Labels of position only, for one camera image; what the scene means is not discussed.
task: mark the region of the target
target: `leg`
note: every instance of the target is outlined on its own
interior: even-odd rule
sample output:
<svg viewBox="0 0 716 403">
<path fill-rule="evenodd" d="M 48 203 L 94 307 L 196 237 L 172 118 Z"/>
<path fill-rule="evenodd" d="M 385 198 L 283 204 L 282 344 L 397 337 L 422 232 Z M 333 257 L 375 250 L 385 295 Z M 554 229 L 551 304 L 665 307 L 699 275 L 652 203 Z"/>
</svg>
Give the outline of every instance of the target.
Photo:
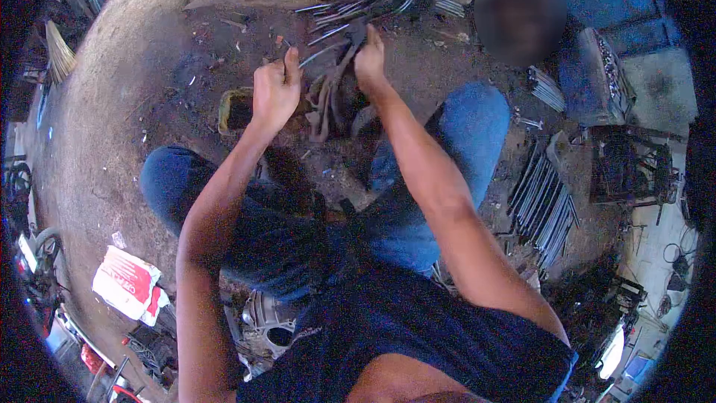
<svg viewBox="0 0 716 403">
<path fill-rule="evenodd" d="M 139 185 L 152 211 L 179 236 L 189 209 L 215 170 L 190 150 L 163 147 L 147 158 Z M 313 219 L 294 218 L 262 205 L 267 196 L 275 196 L 264 193 L 265 185 L 269 184 L 253 182 L 247 187 L 235 242 L 222 271 L 281 300 L 299 299 L 318 289 L 338 259 L 329 260 L 333 257 L 326 255 L 325 231 Z"/>
<path fill-rule="evenodd" d="M 455 161 L 479 207 L 505 141 L 509 106 L 496 88 L 470 83 L 448 95 L 441 112 L 428 131 Z M 429 276 L 440 249 L 399 177 L 387 142 L 377 150 L 371 179 L 374 187 L 386 191 L 357 219 L 359 236 L 373 255 Z"/>
</svg>

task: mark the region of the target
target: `spanner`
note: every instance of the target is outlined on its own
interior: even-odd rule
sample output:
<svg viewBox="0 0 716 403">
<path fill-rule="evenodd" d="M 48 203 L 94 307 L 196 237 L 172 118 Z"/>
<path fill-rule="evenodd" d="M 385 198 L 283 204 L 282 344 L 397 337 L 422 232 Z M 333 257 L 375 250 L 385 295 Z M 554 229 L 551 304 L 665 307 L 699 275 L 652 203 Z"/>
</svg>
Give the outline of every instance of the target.
<svg viewBox="0 0 716 403">
<path fill-rule="evenodd" d="M 541 120 L 540 120 L 539 123 L 538 123 L 538 122 L 536 122 L 536 121 L 534 121 L 534 120 L 523 119 L 522 117 L 517 117 L 517 119 L 515 119 L 515 121 L 516 121 L 517 123 L 524 123 L 525 125 L 537 126 L 537 128 L 540 129 L 540 130 L 542 130 L 542 126 L 544 125 L 544 122 L 541 121 Z"/>
</svg>

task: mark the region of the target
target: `person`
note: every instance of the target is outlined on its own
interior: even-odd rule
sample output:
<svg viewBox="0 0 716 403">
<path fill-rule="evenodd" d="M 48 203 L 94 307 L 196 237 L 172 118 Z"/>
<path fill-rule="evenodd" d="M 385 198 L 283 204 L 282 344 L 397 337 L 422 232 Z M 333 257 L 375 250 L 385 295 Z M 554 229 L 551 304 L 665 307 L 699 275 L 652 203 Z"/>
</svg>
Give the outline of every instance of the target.
<svg viewBox="0 0 716 403">
<path fill-rule="evenodd" d="M 378 32 L 367 34 L 355 74 L 389 144 L 371 165 L 383 193 L 348 223 L 288 215 L 276 209 L 281 188 L 252 177 L 299 103 L 295 48 L 255 71 L 251 122 L 218 168 L 180 147 L 147 158 L 142 192 L 179 237 L 180 400 L 555 401 L 577 354 L 475 210 L 507 133 L 504 97 L 464 85 L 429 132 L 386 79 Z M 459 298 L 429 279 L 439 255 Z M 290 349 L 246 383 L 219 302 L 222 269 L 304 308 Z"/>
</svg>

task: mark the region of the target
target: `red object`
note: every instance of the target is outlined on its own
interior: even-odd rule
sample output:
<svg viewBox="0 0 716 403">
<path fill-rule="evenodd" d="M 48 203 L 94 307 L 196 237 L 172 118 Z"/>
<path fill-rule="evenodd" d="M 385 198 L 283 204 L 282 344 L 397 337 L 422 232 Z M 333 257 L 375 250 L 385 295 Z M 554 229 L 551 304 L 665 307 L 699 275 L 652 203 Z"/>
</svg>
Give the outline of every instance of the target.
<svg viewBox="0 0 716 403">
<path fill-rule="evenodd" d="M 152 276 L 146 269 L 136 265 L 114 250 L 108 250 L 100 269 L 122 288 L 129 291 L 139 302 L 149 298 Z"/>
<path fill-rule="evenodd" d="M 126 390 L 125 388 L 123 388 L 117 384 L 112 386 L 112 390 L 117 392 L 117 394 L 124 394 L 124 395 L 128 396 L 129 398 L 131 398 L 132 400 L 134 400 L 137 403 L 142 403 L 142 400 L 138 399 L 136 395 L 134 395 L 132 392 L 129 392 L 128 390 Z"/>
<path fill-rule="evenodd" d="M 147 313 L 151 314 L 152 316 L 157 316 L 157 311 L 159 310 L 159 296 L 162 295 L 162 289 L 158 286 L 155 286 L 152 288 L 152 300 L 149 302 L 149 306 L 147 307 Z"/>
<path fill-rule="evenodd" d="M 85 363 L 92 375 L 96 375 L 100 371 L 103 360 L 88 344 L 82 345 L 82 353 L 79 354 L 79 357 L 82 358 L 82 362 Z"/>
</svg>

